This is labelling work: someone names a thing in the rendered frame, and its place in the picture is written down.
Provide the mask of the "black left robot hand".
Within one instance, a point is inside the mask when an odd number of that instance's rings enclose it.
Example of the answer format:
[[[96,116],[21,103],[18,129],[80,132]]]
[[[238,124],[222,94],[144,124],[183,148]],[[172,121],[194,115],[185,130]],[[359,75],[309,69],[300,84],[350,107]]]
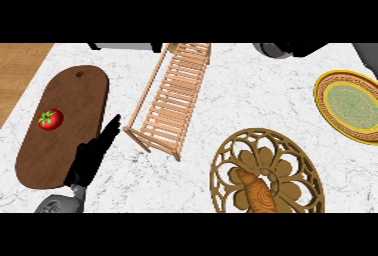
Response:
[[[68,187],[73,185],[87,187],[90,185],[104,156],[120,133],[120,119],[121,115],[117,114],[99,136],[77,146],[76,158],[64,181]]]

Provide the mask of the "pale wooden tiered shelf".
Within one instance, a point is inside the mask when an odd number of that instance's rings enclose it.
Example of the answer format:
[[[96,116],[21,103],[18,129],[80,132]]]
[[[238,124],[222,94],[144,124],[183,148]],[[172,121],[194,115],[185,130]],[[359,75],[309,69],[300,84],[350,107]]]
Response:
[[[173,50],[170,64],[142,128],[136,130],[133,123],[170,50]],[[210,43],[170,43],[166,45],[129,124],[124,127],[124,132],[146,151],[155,148],[172,155],[176,161],[180,161],[183,142],[210,65],[210,53]]]

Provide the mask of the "orange-brown eggplant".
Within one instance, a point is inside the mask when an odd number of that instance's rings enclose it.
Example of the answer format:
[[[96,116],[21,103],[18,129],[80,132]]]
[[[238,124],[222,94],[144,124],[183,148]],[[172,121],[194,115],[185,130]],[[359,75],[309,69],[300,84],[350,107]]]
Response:
[[[235,173],[244,185],[244,189],[234,195],[234,205],[240,210],[254,213],[276,212],[276,205],[265,181],[250,172],[237,169]]]

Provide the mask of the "brown openwork round placemat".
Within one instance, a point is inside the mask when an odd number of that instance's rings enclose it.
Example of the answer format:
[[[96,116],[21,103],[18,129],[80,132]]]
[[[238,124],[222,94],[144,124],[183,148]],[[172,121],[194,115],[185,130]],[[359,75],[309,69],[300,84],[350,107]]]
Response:
[[[324,213],[325,195],[313,163],[293,140],[263,128],[234,133],[222,143],[211,163],[210,192],[217,213],[228,212],[234,195],[244,189],[237,169],[253,173],[272,193],[275,213]]]

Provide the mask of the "brown wooden cutting board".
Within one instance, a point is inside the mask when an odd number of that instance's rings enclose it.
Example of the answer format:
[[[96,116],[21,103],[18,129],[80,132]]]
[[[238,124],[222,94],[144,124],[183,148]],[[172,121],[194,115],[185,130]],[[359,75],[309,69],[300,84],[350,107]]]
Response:
[[[17,157],[17,177],[25,187],[64,186],[77,146],[101,133],[108,91],[110,79],[96,66],[70,67],[52,78]],[[62,112],[64,121],[46,131],[39,127],[39,117],[51,109]]]

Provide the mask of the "red tomato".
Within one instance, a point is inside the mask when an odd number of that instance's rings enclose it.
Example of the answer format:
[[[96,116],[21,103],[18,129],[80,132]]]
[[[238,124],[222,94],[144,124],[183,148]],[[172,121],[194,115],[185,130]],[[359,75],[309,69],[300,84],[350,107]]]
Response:
[[[64,122],[64,114],[58,109],[49,109],[39,116],[39,127],[42,130],[55,130]]]

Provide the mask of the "grey appliance with black legs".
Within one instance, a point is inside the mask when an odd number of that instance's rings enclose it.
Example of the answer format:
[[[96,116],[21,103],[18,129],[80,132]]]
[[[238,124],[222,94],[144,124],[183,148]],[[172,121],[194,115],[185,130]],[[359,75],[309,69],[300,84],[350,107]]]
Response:
[[[92,50],[101,49],[133,49],[133,50],[151,50],[154,53],[160,53],[163,49],[161,43],[90,43]]]

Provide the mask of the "dark grey round appliance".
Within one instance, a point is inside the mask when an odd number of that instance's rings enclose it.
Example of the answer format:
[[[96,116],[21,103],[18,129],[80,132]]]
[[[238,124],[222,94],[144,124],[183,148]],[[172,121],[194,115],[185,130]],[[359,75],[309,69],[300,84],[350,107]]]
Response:
[[[256,50],[268,57],[303,58],[325,46],[325,43],[254,43]]]

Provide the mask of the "yellow rimmed green plate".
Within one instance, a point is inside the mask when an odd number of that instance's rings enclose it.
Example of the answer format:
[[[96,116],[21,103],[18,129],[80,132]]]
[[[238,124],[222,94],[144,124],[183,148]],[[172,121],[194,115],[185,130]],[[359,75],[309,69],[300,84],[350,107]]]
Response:
[[[378,82],[355,71],[333,70],[318,78],[313,96],[333,128],[355,141],[378,146]]]

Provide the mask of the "dark grey flat appliance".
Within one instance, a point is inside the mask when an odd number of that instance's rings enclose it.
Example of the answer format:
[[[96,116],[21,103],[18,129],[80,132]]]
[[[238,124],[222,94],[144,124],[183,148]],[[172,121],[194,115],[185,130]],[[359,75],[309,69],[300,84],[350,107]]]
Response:
[[[365,67],[372,71],[378,79],[378,43],[355,43],[353,47]]]

